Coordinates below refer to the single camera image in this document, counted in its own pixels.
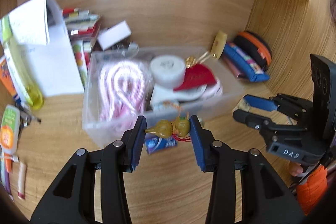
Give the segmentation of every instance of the white paper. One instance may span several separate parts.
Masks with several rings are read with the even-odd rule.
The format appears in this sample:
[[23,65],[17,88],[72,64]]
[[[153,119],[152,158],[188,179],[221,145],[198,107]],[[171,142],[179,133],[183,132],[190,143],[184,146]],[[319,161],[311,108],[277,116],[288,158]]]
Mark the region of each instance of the white paper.
[[97,39],[104,51],[130,35],[131,30],[124,20],[106,31],[101,31]]
[[22,45],[21,56],[43,97],[83,93],[65,25],[49,27],[49,45]]
[[47,45],[47,0],[29,0],[9,13],[13,36],[20,45]]

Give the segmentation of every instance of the pencil case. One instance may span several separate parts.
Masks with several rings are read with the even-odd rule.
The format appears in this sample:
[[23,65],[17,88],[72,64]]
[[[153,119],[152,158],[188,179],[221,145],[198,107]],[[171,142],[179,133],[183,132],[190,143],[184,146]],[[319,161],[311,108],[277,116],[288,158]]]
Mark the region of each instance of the pencil case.
[[250,82],[264,82],[269,76],[260,66],[237,45],[232,42],[226,43],[223,54],[243,72]]
[[267,71],[272,61],[272,51],[261,36],[250,31],[239,32],[233,43],[251,56],[263,71]]

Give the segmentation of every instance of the blue gripper pad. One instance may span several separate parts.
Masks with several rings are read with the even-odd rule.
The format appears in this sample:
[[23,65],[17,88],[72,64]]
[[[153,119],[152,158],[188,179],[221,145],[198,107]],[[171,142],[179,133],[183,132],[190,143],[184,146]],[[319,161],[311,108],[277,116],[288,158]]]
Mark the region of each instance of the blue gripper pad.
[[146,118],[139,116],[134,128],[124,133],[121,140],[125,143],[125,155],[123,165],[126,172],[133,172],[139,165],[141,151],[145,140],[145,129],[147,128]]
[[251,106],[266,111],[273,111],[278,109],[278,105],[273,100],[256,97],[253,95],[245,95],[244,100]]
[[203,129],[197,116],[190,119],[190,137],[194,148],[197,165],[203,172],[213,172],[217,160],[210,147],[215,138],[211,131]]

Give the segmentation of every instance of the orange fabric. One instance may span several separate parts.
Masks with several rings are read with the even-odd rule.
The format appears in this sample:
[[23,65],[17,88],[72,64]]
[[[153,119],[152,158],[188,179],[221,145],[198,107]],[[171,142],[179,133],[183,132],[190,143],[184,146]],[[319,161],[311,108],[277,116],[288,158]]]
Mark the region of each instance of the orange fabric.
[[271,54],[269,53],[267,47],[262,42],[260,42],[256,37],[254,37],[248,32],[239,32],[238,35],[246,38],[248,41],[253,43],[253,45],[255,45],[258,49],[260,49],[266,58],[267,65],[268,66],[270,65],[272,60]]
[[296,187],[297,200],[307,215],[327,190],[327,169],[317,168],[303,185]]

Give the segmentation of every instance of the clear plastic container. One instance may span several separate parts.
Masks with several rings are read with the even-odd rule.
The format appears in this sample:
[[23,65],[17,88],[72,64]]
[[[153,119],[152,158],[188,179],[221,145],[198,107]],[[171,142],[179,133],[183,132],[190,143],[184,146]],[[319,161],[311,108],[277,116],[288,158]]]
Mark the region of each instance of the clear plastic container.
[[[134,117],[121,117],[109,122],[101,122],[100,95],[98,92],[98,76],[102,64],[106,61],[125,58],[136,58],[150,62],[158,55],[177,55],[182,58],[189,56],[199,57],[206,52],[204,47],[144,47],[135,51],[106,51],[94,52],[91,55],[90,66],[85,86],[82,127],[90,138],[101,148],[106,147],[111,142],[122,137],[124,132],[115,130],[120,123],[132,123]],[[204,62],[213,74],[219,78],[223,87],[223,94],[219,97],[212,97],[206,100],[197,100],[182,103],[182,115],[197,115],[204,121],[230,112],[238,102],[238,97],[243,93],[243,87],[232,73],[221,63],[213,58]],[[146,111],[142,115],[146,117],[147,128],[154,126],[159,120],[173,120],[177,117],[178,111],[175,109],[163,109],[158,112]]]

